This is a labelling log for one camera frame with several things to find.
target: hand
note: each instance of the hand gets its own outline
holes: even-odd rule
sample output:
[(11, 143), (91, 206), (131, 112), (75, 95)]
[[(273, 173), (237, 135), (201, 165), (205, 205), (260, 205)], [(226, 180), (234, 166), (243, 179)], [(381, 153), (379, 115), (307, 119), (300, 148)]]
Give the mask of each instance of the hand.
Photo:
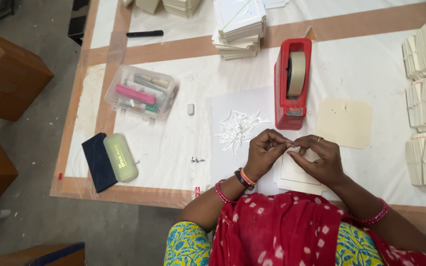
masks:
[(253, 182), (265, 175), (277, 159), (292, 147), (292, 141), (274, 129), (266, 129), (249, 143), (248, 162), (244, 173)]
[[(315, 135), (298, 138), (293, 142), (293, 145), (300, 147), (299, 152), (289, 151), (287, 154), (307, 174), (327, 187), (332, 188), (333, 186), (343, 184), (349, 180), (349, 177), (343, 172), (338, 144), (329, 142), (323, 138), (320, 141), (318, 140), (318, 136)], [(310, 162), (302, 157), (308, 148), (316, 152), (320, 156), (320, 159)]]

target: wristwatch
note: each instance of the wristwatch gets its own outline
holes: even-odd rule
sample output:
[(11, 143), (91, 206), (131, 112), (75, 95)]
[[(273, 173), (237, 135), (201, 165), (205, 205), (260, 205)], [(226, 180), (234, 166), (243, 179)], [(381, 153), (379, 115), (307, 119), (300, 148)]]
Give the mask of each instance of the wristwatch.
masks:
[(243, 184), (243, 186), (246, 187), (247, 190), (252, 191), (254, 189), (253, 185), (248, 184), (241, 176), (241, 169), (242, 167), (239, 167), (236, 171), (234, 171), (234, 175), (238, 178), (238, 180)]

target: concrete floor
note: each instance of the concrete floor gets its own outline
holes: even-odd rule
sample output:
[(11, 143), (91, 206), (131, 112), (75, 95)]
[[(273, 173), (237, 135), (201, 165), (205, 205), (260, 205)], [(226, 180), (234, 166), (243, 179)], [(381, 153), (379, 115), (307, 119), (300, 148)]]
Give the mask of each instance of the concrete floor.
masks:
[(16, 14), (0, 21), (0, 36), (38, 54), (55, 74), (21, 119), (0, 131), (19, 172), (0, 199), (0, 209), (13, 212), (0, 220), (0, 255), (85, 241), (90, 266), (162, 265), (179, 210), (49, 196), (80, 54), (67, 37), (71, 5), (72, 0), (16, 0)]

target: tape roll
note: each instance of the tape roll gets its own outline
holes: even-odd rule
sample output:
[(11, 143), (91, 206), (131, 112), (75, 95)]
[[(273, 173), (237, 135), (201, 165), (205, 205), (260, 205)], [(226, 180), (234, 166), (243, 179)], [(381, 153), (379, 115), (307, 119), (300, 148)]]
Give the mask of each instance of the tape roll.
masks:
[(289, 54), (290, 80), (287, 90), (287, 97), (297, 97), (302, 92), (305, 81), (305, 53), (303, 51), (293, 51)]

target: red dupatta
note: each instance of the red dupatta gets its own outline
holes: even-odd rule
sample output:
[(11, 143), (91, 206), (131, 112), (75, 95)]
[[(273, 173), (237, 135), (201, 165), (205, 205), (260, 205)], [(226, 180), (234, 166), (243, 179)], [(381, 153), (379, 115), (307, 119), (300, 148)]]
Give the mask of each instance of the red dupatta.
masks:
[[(218, 219), (211, 266), (334, 266), (340, 208), (317, 195), (289, 191), (244, 195), (228, 203)], [(426, 266), (421, 252), (396, 250), (365, 229), (390, 266)]]

